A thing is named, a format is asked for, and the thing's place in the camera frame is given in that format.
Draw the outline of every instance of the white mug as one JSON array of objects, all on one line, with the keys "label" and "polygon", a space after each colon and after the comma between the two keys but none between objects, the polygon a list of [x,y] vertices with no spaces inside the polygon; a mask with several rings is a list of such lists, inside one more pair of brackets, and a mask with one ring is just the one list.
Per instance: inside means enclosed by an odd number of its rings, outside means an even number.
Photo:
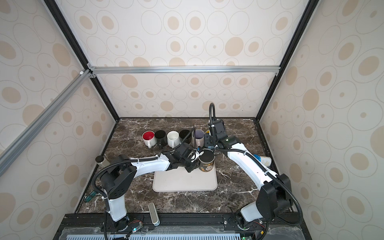
[{"label": "white mug", "polygon": [[167,142],[168,146],[171,148],[176,147],[177,145],[180,144],[180,139],[179,139],[179,133],[176,131],[171,131],[167,134]]},{"label": "white mug", "polygon": [[145,133],[143,133],[141,138],[143,139],[144,144],[148,148],[151,148],[151,147],[155,146],[155,144],[156,144],[155,133],[152,131],[146,131]]}]

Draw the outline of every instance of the red wire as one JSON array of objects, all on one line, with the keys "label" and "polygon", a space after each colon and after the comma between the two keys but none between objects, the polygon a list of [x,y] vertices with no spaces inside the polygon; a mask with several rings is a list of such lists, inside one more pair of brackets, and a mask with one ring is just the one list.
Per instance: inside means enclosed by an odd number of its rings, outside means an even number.
[{"label": "red wire", "polygon": [[143,223],[142,221],[140,221],[140,220],[137,220],[137,219],[135,219],[135,220],[131,221],[130,223],[128,223],[128,225],[130,225],[130,224],[133,224],[133,223],[135,223],[135,222],[141,222],[141,224],[143,224],[143,225],[144,225],[144,223]]},{"label": "red wire", "polygon": [[261,225],[260,223],[255,222],[255,221],[253,221],[253,222],[254,222],[254,223],[257,223],[258,225],[262,226],[262,227],[265,229],[265,227],[264,227],[263,225]]}]

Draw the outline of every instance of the aluminum frame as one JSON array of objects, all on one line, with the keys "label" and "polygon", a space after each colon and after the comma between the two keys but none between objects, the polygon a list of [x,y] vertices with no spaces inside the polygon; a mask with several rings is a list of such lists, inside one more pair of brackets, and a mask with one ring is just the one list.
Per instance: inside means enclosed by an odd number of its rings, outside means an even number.
[{"label": "aluminum frame", "polygon": [[[81,49],[77,39],[75,38],[70,26],[66,22],[65,17],[63,13],[60,11],[60,8],[55,2],[55,0],[43,0],[43,1],[45,2],[47,9],[51,13],[54,20],[56,21],[64,37],[67,39],[68,44],[71,46],[73,52],[75,53],[76,57],[80,61],[83,68],[89,69],[87,57],[85,56],[83,50]],[[97,92],[99,93],[101,99],[104,101],[105,106],[108,108],[114,120],[118,121],[119,115],[116,112],[114,106],[112,105],[111,100],[108,98],[98,78],[96,76],[93,76],[91,77],[91,81],[93,83],[93,86],[96,88]]]},{"label": "aluminum frame", "polygon": [[278,73],[280,66],[153,66],[153,67],[94,67],[90,70],[95,74],[116,73]]},{"label": "aluminum frame", "polygon": [[79,74],[46,109],[31,123],[3,152],[0,156],[0,177],[7,171],[17,157],[28,147],[36,135],[56,115],[61,107],[75,93],[85,79],[91,76],[88,69]]},{"label": "aluminum frame", "polygon": [[260,121],[261,118],[263,117],[263,114],[269,102],[271,101],[271,98],[275,93],[275,90],[281,78],[283,77],[285,69],[287,68],[290,60],[292,59],[293,54],[295,53],[296,47],[298,46],[305,32],[305,29],[313,15],[313,12],[316,10],[317,6],[319,6],[320,1],[321,0],[309,0],[307,6],[305,7],[303,15],[301,16],[301,19],[299,21],[299,24],[297,25],[297,28],[292,36],[291,42],[289,43],[288,48],[283,56],[283,59],[281,60],[280,71],[272,80],[271,86],[269,87],[268,92],[264,97],[263,103],[260,106],[259,112],[256,115],[257,121]]}]

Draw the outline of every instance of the polka dot wallpaper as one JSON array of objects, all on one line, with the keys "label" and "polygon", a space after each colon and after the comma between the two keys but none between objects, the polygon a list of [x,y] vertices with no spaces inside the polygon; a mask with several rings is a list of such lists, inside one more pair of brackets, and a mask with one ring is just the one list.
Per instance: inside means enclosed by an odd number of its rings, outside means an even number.
[{"label": "polka dot wallpaper", "polygon": [[93,66],[279,65],[308,0],[60,0]]},{"label": "polka dot wallpaper", "polygon": [[262,117],[314,240],[384,235],[384,1],[324,0]]},{"label": "polka dot wallpaper", "polygon": [[255,117],[274,73],[100,74],[120,117]]},{"label": "polka dot wallpaper", "polygon": [[82,67],[40,1],[0,1],[0,26],[1,154]]},{"label": "polka dot wallpaper", "polygon": [[86,80],[0,177],[0,239],[47,239],[72,213],[114,120]]}]

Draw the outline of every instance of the marble countertop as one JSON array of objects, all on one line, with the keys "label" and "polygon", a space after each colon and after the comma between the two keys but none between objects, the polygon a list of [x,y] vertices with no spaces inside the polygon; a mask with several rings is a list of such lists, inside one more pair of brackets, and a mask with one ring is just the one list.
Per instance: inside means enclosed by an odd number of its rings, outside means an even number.
[{"label": "marble countertop", "polygon": [[[147,157],[156,155],[157,147],[149,149],[141,139],[145,131],[180,131],[196,126],[196,129],[208,130],[208,118],[162,118],[162,119],[121,119],[106,149],[107,159],[125,154],[129,157]],[[253,153],[263,156],[264,150],[252,119],[224,119],[228,135],[236,135]],[[153,202],[158,212],[197,213],[230,212],[256,200],[258,190],[248,175],[222,153],[215,159],[217,189],[196,192],[155,192],[152,189],[154,173],[144,174],[132,181],[125,194],[128,212],[148,212],[148,204]],[[105,204],[100,195],[90,202],[82,202],[79,213],[104,212]]]}]

